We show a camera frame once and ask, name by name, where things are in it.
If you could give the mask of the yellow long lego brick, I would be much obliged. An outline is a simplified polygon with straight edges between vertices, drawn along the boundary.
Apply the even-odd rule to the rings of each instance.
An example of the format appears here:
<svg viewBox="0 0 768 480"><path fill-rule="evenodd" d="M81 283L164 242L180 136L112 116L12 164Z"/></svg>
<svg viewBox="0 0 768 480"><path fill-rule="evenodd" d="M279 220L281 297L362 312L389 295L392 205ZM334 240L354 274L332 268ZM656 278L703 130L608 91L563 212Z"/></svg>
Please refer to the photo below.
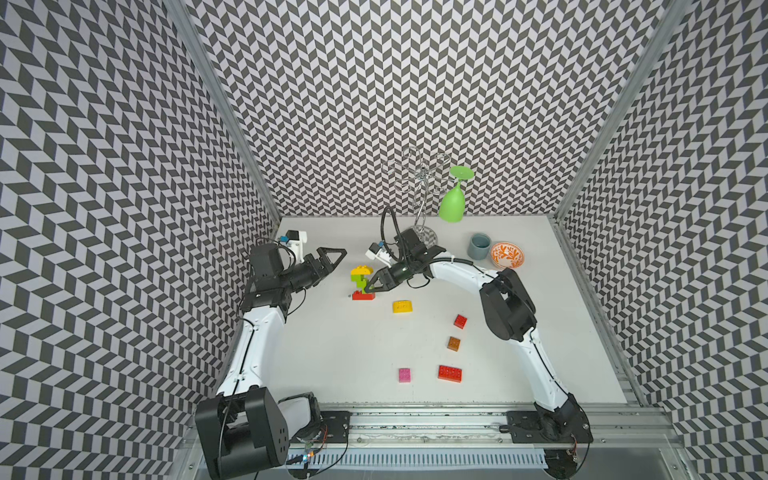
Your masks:
<svg viewBox="0 0 768 480"><path fill-rule="evenodd" d="M374 270L367 266L367 265L359 265L356 268L354 268L350 274L353 276L367 276L372 275Z"/></svg>

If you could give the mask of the green lego brick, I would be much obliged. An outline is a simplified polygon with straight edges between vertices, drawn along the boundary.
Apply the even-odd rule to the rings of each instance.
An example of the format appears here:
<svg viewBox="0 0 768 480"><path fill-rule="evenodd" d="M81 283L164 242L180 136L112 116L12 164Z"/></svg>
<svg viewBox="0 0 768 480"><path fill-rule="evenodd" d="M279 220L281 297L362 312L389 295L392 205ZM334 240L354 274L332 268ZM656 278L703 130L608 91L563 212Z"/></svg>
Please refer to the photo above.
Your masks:
<svg viewBox="0 0 768 480"><path fill-rule="evenodd" d="M357 291L360 293L367 292L368 278L365 275L351 275L350 279L355 283Z"/></svg>

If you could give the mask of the red long lego brick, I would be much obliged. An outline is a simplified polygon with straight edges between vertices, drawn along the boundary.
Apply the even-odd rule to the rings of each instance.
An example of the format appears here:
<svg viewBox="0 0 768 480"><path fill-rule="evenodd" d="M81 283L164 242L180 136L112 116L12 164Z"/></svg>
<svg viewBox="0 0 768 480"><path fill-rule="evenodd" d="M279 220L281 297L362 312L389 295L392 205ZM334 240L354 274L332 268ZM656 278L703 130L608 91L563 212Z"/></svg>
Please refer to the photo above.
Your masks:
<svg viewBox="0 0 768 480"><path fill-rule="evenodd" d="M442 381L461 383L463 380L463 370L458 367L439 365L437 378Z"/></svg>
<svg viewBox="0 0 768 480"><path fill-rule="evenodd" d="M353 301L370 301L370 300L374 300L375 297L376 297L376 295L373 294L373 293L365 293L365 292L362 292L362 291L355 291L352 294L352 300Z"/></svg>

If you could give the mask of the brown lego brick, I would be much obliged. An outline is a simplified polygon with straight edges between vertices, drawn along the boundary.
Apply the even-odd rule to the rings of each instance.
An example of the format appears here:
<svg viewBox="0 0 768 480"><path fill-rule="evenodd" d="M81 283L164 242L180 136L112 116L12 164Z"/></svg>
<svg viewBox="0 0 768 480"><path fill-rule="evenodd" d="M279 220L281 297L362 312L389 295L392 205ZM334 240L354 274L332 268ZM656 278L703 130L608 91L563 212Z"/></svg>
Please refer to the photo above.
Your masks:
<svg viewBox="0 0 768 480"><path fill-rule="evenodd" d="M447 343L447 348L449 350L457 352L460 348L461 340L456 337L450 337Z"/></svg>

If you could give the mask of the red long lego brick front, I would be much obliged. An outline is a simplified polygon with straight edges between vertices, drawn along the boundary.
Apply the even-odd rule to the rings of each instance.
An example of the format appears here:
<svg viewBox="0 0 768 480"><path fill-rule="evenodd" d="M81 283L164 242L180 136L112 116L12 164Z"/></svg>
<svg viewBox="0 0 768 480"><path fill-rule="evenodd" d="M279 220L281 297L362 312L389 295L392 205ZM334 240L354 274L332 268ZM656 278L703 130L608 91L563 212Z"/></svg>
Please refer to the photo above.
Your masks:
<svg viewBox="0 0 768 480"><path fill-rule="evenodd" d="M463 370L458 367L439 365L437 378L442 381L461 383L463 380Z"/></svg>

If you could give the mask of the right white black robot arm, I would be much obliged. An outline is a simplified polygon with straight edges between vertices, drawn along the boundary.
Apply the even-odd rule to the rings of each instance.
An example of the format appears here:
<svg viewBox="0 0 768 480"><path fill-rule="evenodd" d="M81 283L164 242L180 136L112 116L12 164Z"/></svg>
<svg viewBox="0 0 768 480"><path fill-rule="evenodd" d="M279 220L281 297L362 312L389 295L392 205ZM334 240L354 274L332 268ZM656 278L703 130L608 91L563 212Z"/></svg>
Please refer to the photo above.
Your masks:
<svg viewBox="0 0 768 480"><path fill-rule="evenodd" d="M373 274L367 291L391 291L422 275L475 295L491 333L516 349L541 422L559 429L578 422L583 410L555 374L537 330L536 307L515 271L491 271L451 255L441 246L428 247L412 229L397 234L395 245L397 253L383 240L369 246L366 257L384 267Z"/></svg>

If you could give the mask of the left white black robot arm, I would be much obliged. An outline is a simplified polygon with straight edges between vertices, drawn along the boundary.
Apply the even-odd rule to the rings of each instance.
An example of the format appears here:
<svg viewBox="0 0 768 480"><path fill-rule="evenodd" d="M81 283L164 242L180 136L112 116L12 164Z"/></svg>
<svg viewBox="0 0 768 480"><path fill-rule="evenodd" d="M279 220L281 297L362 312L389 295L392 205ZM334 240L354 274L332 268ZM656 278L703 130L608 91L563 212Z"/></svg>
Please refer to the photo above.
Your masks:
<svg viewBox="0 0 768 480"><path fill-rule="evenodd" d="M320 247L314 254L282 261L286 245L266 241L252 247L249 276L240 305L242 328L216 394L201 401L195 424L203 457L213 479L233 479L292 463L293 441L314 449L328 440L317 398L311 392L276 400L268 389L267 366L289 315L292 296L306 292L331 274L347 254Z"/></svg>

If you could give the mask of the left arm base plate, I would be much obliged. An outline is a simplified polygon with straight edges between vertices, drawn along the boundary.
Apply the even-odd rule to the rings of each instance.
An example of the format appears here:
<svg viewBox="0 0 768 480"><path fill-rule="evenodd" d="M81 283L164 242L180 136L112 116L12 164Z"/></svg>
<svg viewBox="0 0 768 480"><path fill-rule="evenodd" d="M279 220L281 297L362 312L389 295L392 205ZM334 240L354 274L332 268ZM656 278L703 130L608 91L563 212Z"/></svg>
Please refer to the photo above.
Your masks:
<svg viewBox="0 0 768 480"><path fill-rule="evenodd" d="M323 410L313 415L306 425L292 431L289 442L292 446L312 444L319 446L323 442L345 444L348 440L348 428L351 412L348 410Z"/></svg>

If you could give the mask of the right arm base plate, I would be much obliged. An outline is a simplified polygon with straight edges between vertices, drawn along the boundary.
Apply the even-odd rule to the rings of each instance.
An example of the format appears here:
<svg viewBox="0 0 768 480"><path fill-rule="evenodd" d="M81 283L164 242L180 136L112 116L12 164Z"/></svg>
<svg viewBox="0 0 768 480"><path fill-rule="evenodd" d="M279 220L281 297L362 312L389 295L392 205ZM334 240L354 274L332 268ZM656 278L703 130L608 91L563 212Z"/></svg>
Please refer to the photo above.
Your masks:
<svg viewBox="0 0 768 480"><path fill-rule="evenodd" d="M515 444L591 444L594 437L586 415L552 419L536 411L507 411L506 432Z"/></svg>

